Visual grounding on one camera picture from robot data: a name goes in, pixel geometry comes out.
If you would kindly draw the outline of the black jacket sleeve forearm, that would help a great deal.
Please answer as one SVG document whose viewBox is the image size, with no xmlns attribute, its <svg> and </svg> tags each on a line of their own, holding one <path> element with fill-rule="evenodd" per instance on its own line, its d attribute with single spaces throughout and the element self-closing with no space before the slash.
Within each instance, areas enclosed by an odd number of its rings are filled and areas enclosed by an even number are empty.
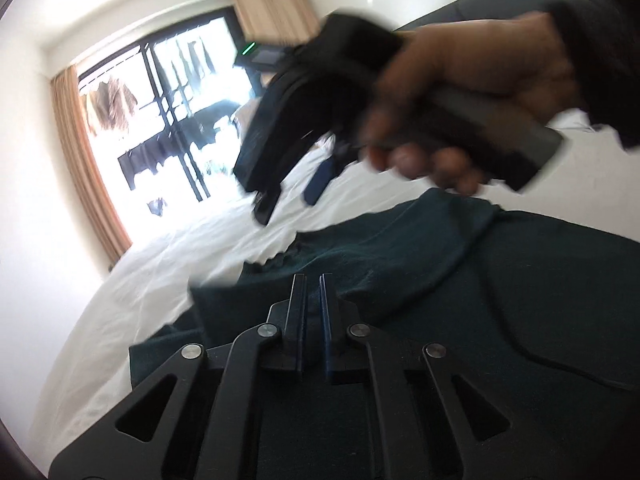
<svg viewBox="0 0 640 480">
<path fill-rule="evenodd" d="M 639 146 L 639 0 L 555 0 L 548 6 L 593 125 Z"/>
</svg>

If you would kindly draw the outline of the person right hand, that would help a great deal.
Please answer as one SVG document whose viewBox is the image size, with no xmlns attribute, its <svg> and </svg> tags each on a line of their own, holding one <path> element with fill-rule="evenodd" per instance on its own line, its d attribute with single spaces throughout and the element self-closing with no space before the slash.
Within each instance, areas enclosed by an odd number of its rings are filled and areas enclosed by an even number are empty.
<svg viewBox="0 0 640 480">
<path fill-rule="evenodd" d="M 550 120 L 579 104 L 550 14 L 427 25 L 378 77 L 360 145 L 378 171 L 461 195 L 492 179 L 521 190 L 562 151 Z"/>
</svg>

